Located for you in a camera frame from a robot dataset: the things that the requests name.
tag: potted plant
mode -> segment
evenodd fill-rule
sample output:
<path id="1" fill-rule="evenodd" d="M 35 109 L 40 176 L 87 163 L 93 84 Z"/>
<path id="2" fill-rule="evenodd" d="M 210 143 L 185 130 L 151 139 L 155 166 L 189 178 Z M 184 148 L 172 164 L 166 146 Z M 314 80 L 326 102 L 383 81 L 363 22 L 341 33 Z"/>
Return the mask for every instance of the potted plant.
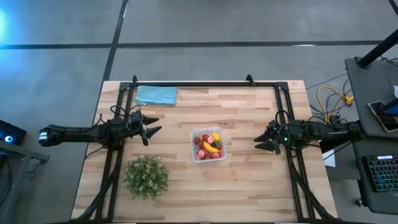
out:
<path id="1" fill-rule="evenodd" d="M 155 199 L 169 187 L 169 171 L 156 156 L 142 155 L 128 161 L 124 174 L 123 186 L 143 200 Z"/>

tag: blue towel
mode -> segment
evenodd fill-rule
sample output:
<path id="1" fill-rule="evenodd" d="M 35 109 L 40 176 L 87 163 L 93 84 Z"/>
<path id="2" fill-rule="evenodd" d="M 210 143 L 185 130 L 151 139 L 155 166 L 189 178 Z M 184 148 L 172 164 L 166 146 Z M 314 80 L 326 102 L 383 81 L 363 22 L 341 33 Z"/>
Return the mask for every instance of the blue towel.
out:
<path id="1" fill-rule="evenodd" d="M 177 87 L 139 86 L 136 103 L 175 105 L 177 101 Z"/>

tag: wooden table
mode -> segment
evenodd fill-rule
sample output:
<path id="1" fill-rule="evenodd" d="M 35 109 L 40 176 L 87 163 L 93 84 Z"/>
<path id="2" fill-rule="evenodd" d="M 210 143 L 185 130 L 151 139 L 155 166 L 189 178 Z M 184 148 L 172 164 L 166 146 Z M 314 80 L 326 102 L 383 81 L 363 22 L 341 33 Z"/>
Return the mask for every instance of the wooden table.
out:
<path id="1" fill-rule="evenodd" d="M 311 111 L 304 82 L 288 83 L 296 119 L 309 119 Z M 100 113 L 104 119 L 113 118 L 109 107 L 116 104 L 119 84 L 104 83 L 96 118 Z M 273 88 L 181 87 L 175 106 L 143 106 L 142 112 L 160 118 L 150 127 L 161 125 L 163 128 L 152 137 L 149 146 L 143 146 L 140 138 L 127 139 L 114 222 L 297 220 L 285 150 L 275 155 L 254 148 L 253 139 L 264 132 L 277 112 Z M 197 164 L 191 158 L 189 132 L 213 126 L 224 129 L 228 156 L 223 161 Z M 99 147 L 99 144 L 90 144 L 88 153 Z M 133 199 L 121 183 L 127 161 L 142 154 L 161 157 L 170 171 L 169 191 L 156 200 Z M 303 156 L 312 192 L 336 217 L 321 151 L 308 147 Z M 104 149 L 85 161 L 72 218 L 81 215 L 98 193 L 105 157 Z M 301 191 L 300 197 L 307 217 Z"/>

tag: plastic container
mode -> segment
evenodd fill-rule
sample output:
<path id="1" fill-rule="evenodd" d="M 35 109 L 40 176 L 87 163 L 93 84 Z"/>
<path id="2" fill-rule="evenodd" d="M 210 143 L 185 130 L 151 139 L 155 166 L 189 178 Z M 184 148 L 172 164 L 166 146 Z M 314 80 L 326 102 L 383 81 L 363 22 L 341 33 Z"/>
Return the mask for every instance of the plastic container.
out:
<path id="1" fill-rule="evenodd" d="M 199 145 L 196 145 L 193 142 L 193 139 L 195 136 L 199 136 L 200 134 L 208 134 L 209 136 L 212 136 L 213 133 L 218 133 L 221 138 L 221 144 L 223 145 L 223 148 L 221 149 L 221 152 L 223 154 L 222 157 L 217 158 L 217 159 L 204 159 L 204 160 L 196 160 L 195 156 L 198 153 L 199 150 Z M 192 160 L 195 162 L 215 162 L 215 161 L 221 161 L 223 159 L 226 159 L 226 144 L 225 144 L 225 135 L 224 131 L 220 127 L 213 127 L 213 128 L 200 128 L 200 129 L 193 129 L 189 133 L 190 139 L 191 139 L 191 152 L 192 152 Z"/>

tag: black keyboard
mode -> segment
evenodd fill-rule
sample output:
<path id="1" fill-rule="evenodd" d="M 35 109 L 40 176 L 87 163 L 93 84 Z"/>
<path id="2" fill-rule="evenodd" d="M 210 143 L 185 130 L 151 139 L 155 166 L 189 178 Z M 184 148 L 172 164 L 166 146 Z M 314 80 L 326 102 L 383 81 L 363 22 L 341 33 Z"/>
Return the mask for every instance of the black keyboard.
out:
<path id="1" fill-rule="evenodd" d="M 373 191 L 398 191 L 398 155 L 363 158 Z"/>

